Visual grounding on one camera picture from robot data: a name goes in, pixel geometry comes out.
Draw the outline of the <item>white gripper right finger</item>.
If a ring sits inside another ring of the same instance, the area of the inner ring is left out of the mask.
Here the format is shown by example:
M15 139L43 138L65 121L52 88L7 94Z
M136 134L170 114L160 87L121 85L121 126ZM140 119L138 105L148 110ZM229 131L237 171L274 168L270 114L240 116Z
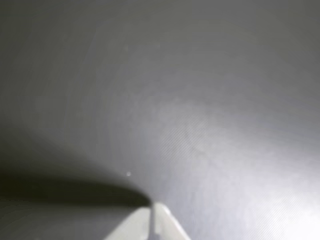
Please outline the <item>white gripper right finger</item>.
M154 232L160 240L191 240L166 205L156 202L153 209Z

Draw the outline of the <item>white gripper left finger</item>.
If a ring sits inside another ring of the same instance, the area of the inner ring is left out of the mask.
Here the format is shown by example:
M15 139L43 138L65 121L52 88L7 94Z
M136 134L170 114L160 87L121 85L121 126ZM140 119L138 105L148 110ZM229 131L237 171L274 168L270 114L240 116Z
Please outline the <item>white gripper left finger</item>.
M151 209L140 207L125 218L105 240L147 240L150 221Z

